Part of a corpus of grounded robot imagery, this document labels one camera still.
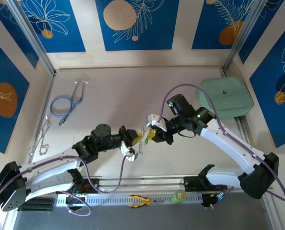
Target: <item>yellow pliers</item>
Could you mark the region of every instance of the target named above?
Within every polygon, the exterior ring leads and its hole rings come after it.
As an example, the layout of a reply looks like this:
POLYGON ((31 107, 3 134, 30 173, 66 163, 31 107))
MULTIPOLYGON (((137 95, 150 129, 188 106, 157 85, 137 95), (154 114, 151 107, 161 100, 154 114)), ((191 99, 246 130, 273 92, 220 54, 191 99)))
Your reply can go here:
POLYGON ((140 200, 143 200, 144 202, 142 202, 141 204, 138 204, 138 205, 129 205, 130 207, 142 207, 142 206, 149 206, 151 204, 159 204, 159 203, 162 203, 164 202, 163 200, 156 200, 156 199, 152 199, 150 197, 142 197, 140 195, 131 195, 129 196, 129 198, 137 198, 137 199, 140 199, 140 200))

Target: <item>green tape roll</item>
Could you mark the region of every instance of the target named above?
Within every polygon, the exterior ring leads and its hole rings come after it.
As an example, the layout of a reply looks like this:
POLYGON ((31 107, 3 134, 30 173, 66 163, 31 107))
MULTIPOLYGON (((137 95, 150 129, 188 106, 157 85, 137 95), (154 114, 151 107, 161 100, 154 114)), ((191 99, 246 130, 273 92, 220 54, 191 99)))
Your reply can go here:
POLYGON ((186 199, 187 199, 187 194, 183 189, 177 190, 172 196, 172 201, 175 204, 181 204, 184 201, 186 201, 186 199))

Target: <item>stethoscope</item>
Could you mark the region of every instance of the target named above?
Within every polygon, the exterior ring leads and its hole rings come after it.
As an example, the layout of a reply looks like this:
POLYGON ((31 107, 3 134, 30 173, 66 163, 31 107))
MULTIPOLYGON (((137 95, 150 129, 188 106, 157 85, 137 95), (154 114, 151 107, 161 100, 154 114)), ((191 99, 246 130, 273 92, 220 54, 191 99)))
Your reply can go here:
POLYGON ((82 81, 76 81, 76 82, 75 82, 76 86, 75 86, 75 89, 74 89, 74 91, 73 91, 73 94, 72 94, 72 97, 71 97, 71 98, 69 98, 69 97, 58 97, 58 98, 56 98, 56 99, 54 99, 54 100, 52 101, 51 106, 50 106, 50 111, 51 111, 51 113, 52 113, 54 116, 62 117, 62 119, 61 119, 60 122, 59 122, 59 125, 60 125, 60 126, 65 123, 65 121, 67 120, 68 116, 72 113, 72 111, 75 109, 75 107, 76 107, 77 105, 79 105, 80 103, 82 103, 82 101, 83 101, 83 96, 84 96, 84 83, 87 84, 88 82, 87 82, 87 81, 83 81, 83 80, 82 80, 82 81), (76 91, 77 91, 77 88, 78 88, 78 85, 79 85, 79 84, 82 84, 82 94, 81 94, 81 97, 80 97, 80 99, 79 99, 78 101, 74 101, 75 93, 76 93, 76 91), (53 111, 53 105, 54 105, 55 102, 57 102, 57 101, 59 101, 59 100, 68 100, 68 101, 70 102, 70 109, 69 109, 69 111, 68 111, 67 113, 65 113, 65 114, 56 114, 56 113, 54 113, 54 111, 53 111))

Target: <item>mint green box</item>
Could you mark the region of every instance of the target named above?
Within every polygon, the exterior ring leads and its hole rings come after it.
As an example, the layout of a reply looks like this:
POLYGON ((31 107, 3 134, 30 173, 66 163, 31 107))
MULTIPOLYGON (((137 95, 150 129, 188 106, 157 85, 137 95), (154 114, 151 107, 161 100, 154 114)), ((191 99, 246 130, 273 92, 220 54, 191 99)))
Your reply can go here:
MULTIPOLYGON (((244 116, 253 107, 249 92, 237 77, 203 80, 201 88, 209 93, 220 119, 244 116)), ((198 98, 202 107, 214 113, 210 101, 203 92, 199 91, 198 98)))

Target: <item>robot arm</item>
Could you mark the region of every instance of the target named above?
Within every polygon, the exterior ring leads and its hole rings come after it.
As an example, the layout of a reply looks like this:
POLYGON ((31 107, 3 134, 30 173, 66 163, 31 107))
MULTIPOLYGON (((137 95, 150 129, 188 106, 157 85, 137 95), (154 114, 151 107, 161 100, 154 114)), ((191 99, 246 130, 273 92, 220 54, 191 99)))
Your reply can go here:
POLYGON ((36 196, 80 189, 83 177, 78 168, 82 166, 80 158, 90 163, 98 158, 99 152, 120 148, 123 156, 134 161, 138 153, 131 146, 135 145, 142 135, 122 126, 118 134, 111 134, 108 125, 101 124, 71 148, 41 161, 18 166, 15 161, 8 163, 0 173, 0 190, 5 184, 24 171, 0 194, 0 206, 3 211, 10 211, 36 196))
POLYGON ((224 184, 239 187, 249 196, 260 199, 274 181, 274 177, 255 157, 261 158, 276 174, 278 174, 279 158, 272 152, 266 155, 250 146, 226 127, 224 127, 225 131, 222 131, 214 114, 203 107, 197 111, 194 110, 181 94, 170 98, 167 104, 176 117, 165 120, 163 125, 157 122, 159 116, 148 116, 146 123, 153 131, 150 139, 154 142, 166 141, 172 144, 173 135, 184 129, 208 139, 227 153, 240 168, 223 169, 208 165, 199 174, 199 181, 206 185, 224 184), (254 154, 250 154, 228 136, 236 139, 254 154))

